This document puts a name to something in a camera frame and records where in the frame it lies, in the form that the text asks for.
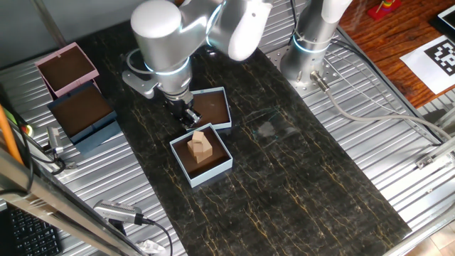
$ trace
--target pink box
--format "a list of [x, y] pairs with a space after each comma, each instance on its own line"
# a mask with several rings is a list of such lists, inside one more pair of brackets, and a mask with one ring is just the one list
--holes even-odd
[[98, 75], [98, 70], [77, 43], [61, 48], [37, 61], [36, 67], [56, 97], [66, 95]]

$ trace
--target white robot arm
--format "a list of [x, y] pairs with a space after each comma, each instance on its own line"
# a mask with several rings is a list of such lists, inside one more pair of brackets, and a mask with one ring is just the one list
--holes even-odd
[[191, 54], [209, 45], [245, 60], [259, 45], [271, 9], [272, 0], [187, 0], [179, 8], [166, 0], [145, 1], [131, 25], [147, 70], [129, 65], [133, 71], [125, 70], [123, 80], [147, 98], [155, 87], [163, 91], [172, 114], [190, 127], [199, 120], [188, 87]]

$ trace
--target white cable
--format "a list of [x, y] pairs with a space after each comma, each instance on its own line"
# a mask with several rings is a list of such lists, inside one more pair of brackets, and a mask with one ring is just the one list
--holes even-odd
[[388, 120], [388, 119], [407, 119], [407, 120], [412, 120], [419, 122], [421, 124], [427, 125], [428, 127], [436, 130], [440, 135], [444, 136], [446, 139], [451, 139], [450, 135], [448, 135], [443, 129], [437, 127], [436, 125], [432, 124], [431, 122], [425, 121], [423, 119], [420, 119], [418, 117], [411, 117], [407, 116], [405, 114], [391, 114], [391, 115], [386, 115], [386, 116], [380, 116], [380, 117], [356, 117], [353, 116], [346, 111], [344, 111], [338, 103], [336, 103], [335, 99], [333, 98], [332, 93], [330, 90], [326, 91], [327, 97], [332, 101], [333, 106], [345, 117], [348, 119], [354, 120], [354, 121], [360, 121], [360, 122], [372, 122], [372, 121], [380, 121], [380, 120]]
[[128, 53], [128, 55], [127, 55], [127, 65], [128, 65], [128, 68], [130, 68], [131, 70], [133, 70], [134, 72], [139, 73], [139, 74], [145, 74], [145, 75], [154, 74], [155, 72], [145, 71], [145, 70], [139, 70], [139, 69], [133, 67], [133, 65], [131, 65], [131, 55], [133, 55], [133, 54], [136, 53], [137, 51], [139, 51], [139, 48], [137, 48], [137, 49], [135, 49], [135, 50], [132, 50], [131, 52]]
[[[350, 62], [350, 61], [347, 60], [346, 58], [340, 57], [338, 54], [335, 54], [335, 53], [333, 53], [333, 52], [331, 52], [331, 51], [329, 51], [329, 50], [328, 50], [327, 52], [330, 53], [330, 54], [333, 55], [333, 56], [336, 56], [337, 58], [340, 58], [340, 59], [346, 61], [347, 63], [351, 64], [354, 68], [356, 68], [355, 64], [352, 63], [352, 62]], [[347, 80], [347, 79], [346, 79], [338, 70], [335, 69], [335, 67], [334, 67], [326, 58], [324, 58], [324, 60], [325, 60], [325, 61], [333, 68], [333, 70], [335, 70], [335, 72], [337, 72], [338, 75], [340, 75], [340, 77], [341, 77], [343, 80], [345, 80], [345, 81], [346, 81], [354, 90], [358, 91], [360, 94], [362, 94], [362, 95], [365, 96], [367, 99], [369, 99], [369, 100], [371, 100], [372, 102], [374, 102], [374, 103], [375, 103], [376, 105], [378, 105], [379, 107], [381, 107], [381, 108], [383, 108], [383, 109], [385, 109], [385, 110], [387, 110], [387, 111], [394, 112], [395, 114], [398, 114], [398, 115], [401, 114], [401, 113], [399, 113], [399, 112], [397, 112], [397, 111], [395, 111], [395, 110], [391, 110], [391, 109], [389, 109], [388, 107], [385, 107], [385, 106], [381, 105], [379, 102], [377, 102], [377, 101], [375, 101], [374, 99], [368, 97], [368, 95], [366, 95], [366, 94], [363, 93], [361, 90], [359, 90], [357, 87], [355, 87], [352, 83], [350, 83], [350, 82], [349, 82], [349, 81], [348, 81], [348, 80]], [[373, 81], [372, 81], [372, 80], [363, 72], [363, 70], [361, 70], [360, 68], [358, 68], [358, 69], [359, 69], [359, 71], [360, 71], [366, 78], [369, 79], [369, 81], [371, 82], [372, 85], [375, 85], [375, 84], [373, 83]], [[409, 120], [409, 121], [410, 121], [411, 123], [413, 123], [415, 126], [417, 126], [417, 124], [416, 124], [415, 122], [413, 122], [412, 120]]]

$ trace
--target keyboard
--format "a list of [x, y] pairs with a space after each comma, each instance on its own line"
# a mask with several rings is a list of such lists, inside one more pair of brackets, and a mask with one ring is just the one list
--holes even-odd
[[8, 206], [1, 212], [2, 247], [9, 247], [10, 254], [18, 256], [57, 256], [62, 253], [62, 245], [58, 230], [28, 214], [27, 212]]

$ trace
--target metal grating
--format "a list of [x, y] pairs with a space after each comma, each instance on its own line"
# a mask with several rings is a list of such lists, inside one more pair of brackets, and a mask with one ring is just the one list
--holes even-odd
[[[52, 102], [50, 94], [33, 64], [37, 60], [0, 71], [3, 85], [16, 111], [34, 128], [34, 139], [41, 145], [47, 144], [46, 127], [58, 127], [65, 153], [62, 158], [75, 161], [77, 169], [65, 170], [58, 179], [79, 196], [89, 207], [99, 200], [111, 200], [135, 205], [144, 215], [164, 226], [173, 240], [175, 256], [186, 255], [178, 236], [159, 203], [149, 180], [133, 155], [123, 133], [105, 141], [96, 149], [96, 154], [84, 159], [63, 133], [60, 125], [47, 108]], [[168, 255], [169, 241], [156, 226], [125, 224], [128, 238], [133, 242], [152, 239], [166, 247], [159, 255]], [[63, 255], [104, 255], [91, 245], [60, 231]]]
[[[336, 38], [344, 40], [338, 32]], [[286, 50], [287, 46], [267, 55], [279, 66]], [[350, 51], [331, 45], [326, 61], [353, 85], [332, 72], [324, 74], [333, 96], [344, 110], [364, 117], [392, 112], [412, 115], [394, 90]], [[296, 88], [322, 125], [412, 230], [428, 223], [436, 217], [434, 213], [455, 201], [455, 168], [451, 164], [428, 166], [422, 170], [415, 165], [419, 158], [435, 149], [435, 141], [426, 139], [432, 137], [425, 129], [402, 120], [351, 121], [334, 109], [322, 91], [312, 89]]]

